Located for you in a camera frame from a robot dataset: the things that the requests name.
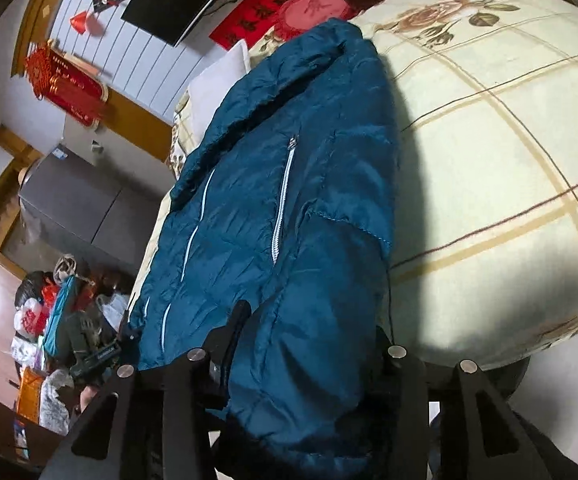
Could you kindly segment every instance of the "bolt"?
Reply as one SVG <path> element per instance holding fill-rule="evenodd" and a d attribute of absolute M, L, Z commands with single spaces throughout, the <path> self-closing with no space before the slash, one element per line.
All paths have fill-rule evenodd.
<path fill-rule="evenodd" d="M 133 375 L 134 368 L 131 365 L 122 365 L 118 368 L 117 374 L 121 379 L 126 379 Z"/>
<path fill-rule="evenodd" d="M 407 349 L 400 345 L 390 346 L 387 350 L 387 354 L 389 354 L 394 359 L 402 359 L 407 355 Z"/>
<path fill-rule="evenodd" d="M 460 368 L 466 374 L 472 374 L 478 370 L 478 365 L 469 359 L 465 359 L 464 361 L 460 361 Z"/>
<path fill-rule="evenodd" d="M 192 348 L 187 352 L 187 359 L 189 361 L 202 361 L 207 356 L 207 352 L 202 348 Z"/>

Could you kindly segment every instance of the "blue jacket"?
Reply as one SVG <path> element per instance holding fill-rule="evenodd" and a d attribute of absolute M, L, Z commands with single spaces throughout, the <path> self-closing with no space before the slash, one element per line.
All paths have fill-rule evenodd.
<path fill-rule="evenodd" d="M 247 300 L 227 411 L 308 477 L 367 464 L 337 423 L 363 397 L 375 347 L 395 130 L 383 65 L 354 25 L 329 20 L 280 47 L 189 156 L 131 314 L 150 368 L 201 346 Z"/>

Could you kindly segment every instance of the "red paper decoration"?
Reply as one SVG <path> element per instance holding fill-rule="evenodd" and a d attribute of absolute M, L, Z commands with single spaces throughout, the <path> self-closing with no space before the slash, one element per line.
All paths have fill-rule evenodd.
<path fill-rule="evenodd" d="M 251 48 L 274 24 L 275 13 L 287 0 L 242 0 L 209 37 L 229 50 L 244 39 Z"/>
<path fill-rule="evenodd" d="M 73 18 L 69 19 L 69 23 L 73 30 L 75 30 L 78 34 L 84 34 L 86 30 L 86 10 L 77 13 Z"/>
<path fill-rule="evenodd" d="M 57 53 L 39 44 L 26 58 L 26 75 L 38 99 L 47 99 L 87 128 L 98 126 L 108 88 Z"/>

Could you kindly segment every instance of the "rose print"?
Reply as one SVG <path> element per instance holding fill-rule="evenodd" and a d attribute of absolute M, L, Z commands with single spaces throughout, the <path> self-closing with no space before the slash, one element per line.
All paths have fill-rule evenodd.
<path fill-rule="evenodd" d="M 493 27 L 499 22 L 498 10 L 511 12 L 519 7 L 501 2 L 501 0 L 439 0 L 425 7 L 415 7 L 397 16 L 397 21 L 378 25 L 375 30 L 387 30 L 402 34 L 419 30 L 413 39 L 422 41 L 423 46 L 434 48 L 450 43 L 454 35 L 449 29 L 460 21 L 466 21 L 474 27 Z"/>

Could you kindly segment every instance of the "jacket zipper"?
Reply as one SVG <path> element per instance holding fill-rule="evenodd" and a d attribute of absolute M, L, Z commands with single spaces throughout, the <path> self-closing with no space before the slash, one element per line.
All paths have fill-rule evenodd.
<path fill-rule="evenodd" d="M 209 189 L 209 183 L 211 182 L 211 179 L 213 178 L 213 173 L 215 173 L 215 168 L 213 168 L 213 170 L 211 171 L 211 174 L 209 175 L 209 178 L 207 179 L 207 183 L 205 184 L 205 190 L 203 192 L 203 204 L 200 208 L 200 219 L 198 220 L 198 223 L 195 225 L 195 229 L 191 233 L 191 236 L 189 237 L 189 241 L 187 242 L 187 250 L 185 251 L 185 262 L 182 264 L 182 275 L 180 276 L 180 283 L 182 283 L 182 280 L 184 280 L 185 272 L 187 272 L 187 262 L 189 261 L 189 253 L 191 252 L 191 242 L 194 241 L 195 234 L 198 232 L 198 227 L 200 227 L 200 222 L 202 222 L 203 218 L 205 217 L 205 205 L 207 204 L 207 189 Z M 171 304 L 169 303 L 169 306 L 165 310 L 165 314 L 162 317 L 162 331 L 160 332 L 160 349 L 162 349 L 163 355 L 165 352 L 165 329 L 167 326 L 167 317 L 169 316 L 169 309 L 170 308 L 171 308 Z"/>
<path fill-rule="evenodd" d="M 271 238 L 271 259 L 275 263 L 278 261 L 280 254 L 280 235 L 283 228 L 283 216 L 285 214 L 285 201 L 287 200 L 287 185 L 289 184 L 289 174 L 291 173 L 291 164 L 293 163 L 293 155 L 295 147 L 298 144 L 298 139 L 292 137 L 289 140 L 289 155 L 287 156 L 287 164 L 285 165 L 285 174 L 283 175 L 283 184 L 280 188 L 280 202 L 278 204 L 278 214 L 275 217 L 274 235 Z"/>

